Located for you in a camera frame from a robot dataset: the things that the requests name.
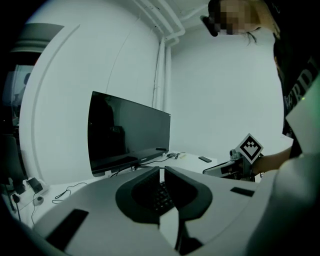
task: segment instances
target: person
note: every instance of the person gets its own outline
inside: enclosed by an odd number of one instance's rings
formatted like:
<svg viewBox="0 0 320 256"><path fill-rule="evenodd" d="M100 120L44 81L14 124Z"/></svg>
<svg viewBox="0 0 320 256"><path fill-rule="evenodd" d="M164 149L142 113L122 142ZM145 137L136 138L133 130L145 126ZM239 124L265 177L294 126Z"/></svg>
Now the person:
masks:
<svg viewBox="0 0 320 256"><path fill-rule="evenodd" d="M273 33L274 62L281 82L286 117L304 97L320 71L317 10L311 0L211 0L209 16L201 19L214 37L218 33L248 35L249 39L257 42L252 32L265 28ZM282 133L293 138L292 147L256 160L252 169L254 175L277 170L286 160L302 153L286 119Z"/></svg>

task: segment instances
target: small black device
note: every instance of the small black device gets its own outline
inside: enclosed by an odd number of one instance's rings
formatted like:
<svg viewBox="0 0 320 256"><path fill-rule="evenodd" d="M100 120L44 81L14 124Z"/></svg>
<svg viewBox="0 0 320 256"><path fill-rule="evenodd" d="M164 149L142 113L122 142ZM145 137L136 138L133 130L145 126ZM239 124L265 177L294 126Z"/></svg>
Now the small black device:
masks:
<svg viewBox="0 0 320 256"><path fill-rule="evenodd" d="M41 183L36 178L29 179L28 183L33 189L34 193L39 193L43 189Z"/></svg>
<svg viewBox="0 0 320 256"><path fill-rule="evenodd" d="M212 161L208 158L205 158L204 156L199 156L199 159L202 161L205 161L206 163L211 163Z"/></svg>
<svg viewBox="0 0 320 256"><path fill-rule="evenodd" d="M176 153L170 153L170 154L167 154L166 157L167 158L174 158L177 154Z"/></svg>
<svg viewBox="0 0 320 256"><path fill-rule="evenodd" d="M156 195L154 196L152 209L158 213L159 216L161 216L171 210L173 207L175 206L166 189L166 184L161 182Z"/></svg>

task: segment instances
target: black pad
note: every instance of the black pad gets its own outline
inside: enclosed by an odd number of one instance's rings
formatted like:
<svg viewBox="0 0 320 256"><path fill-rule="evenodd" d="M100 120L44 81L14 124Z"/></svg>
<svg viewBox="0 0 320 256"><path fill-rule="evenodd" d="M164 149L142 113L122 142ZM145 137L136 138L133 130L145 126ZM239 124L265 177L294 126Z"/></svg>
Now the black pad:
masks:
<svg viewBox="0 0 320 256"><path fill-rule="evenodd" d="M180 220L198 219L210 206L213 195L206 185L169 166L164 169L164 180L166 189L179 211Z"/></svg>
<svg viewBox="0 0 320 256"><path fill-rule="evenodd" d="M159 225L159 214L150 209L159 180L160 168L157 166L121 185L116 191L115 201L123 214L134 222Z"/></svg>

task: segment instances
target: white wall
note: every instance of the white wall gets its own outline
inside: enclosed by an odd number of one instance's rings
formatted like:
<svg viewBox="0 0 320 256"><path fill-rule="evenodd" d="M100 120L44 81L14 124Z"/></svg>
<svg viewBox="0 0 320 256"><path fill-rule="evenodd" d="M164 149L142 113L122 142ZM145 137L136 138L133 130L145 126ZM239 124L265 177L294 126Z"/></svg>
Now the white wall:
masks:
<svg viewBox="0 0 320 256"><path fill-rule="evenodd" d="M273 58L272 34L212 37L205 29L188 32L172 52L172 149L219 163L251 133L275 154L291 146L282 135L284 107Z"/></svg>
<svg viewBox="0 0 320 256"><path fill-rule="evenodd" d="M64 28L41 54L23 97L26 169L49 184L90 179L92 91L152 106L159 39L117 1L51 0L28 23Z"/></svg>

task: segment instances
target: black monitor screen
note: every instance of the black monitor screen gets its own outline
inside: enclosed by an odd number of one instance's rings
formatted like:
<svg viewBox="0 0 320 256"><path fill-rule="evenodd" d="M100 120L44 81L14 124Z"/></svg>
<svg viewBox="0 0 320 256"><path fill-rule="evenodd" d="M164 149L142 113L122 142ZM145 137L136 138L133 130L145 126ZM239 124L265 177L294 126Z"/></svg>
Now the black monitor screen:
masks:
<svg viewBox="0 0 320 256"><path fill-rule="evenodd" d="M133 166L169 149L170 115L104 93L93 92L88 150L93 174Z"/></svg>

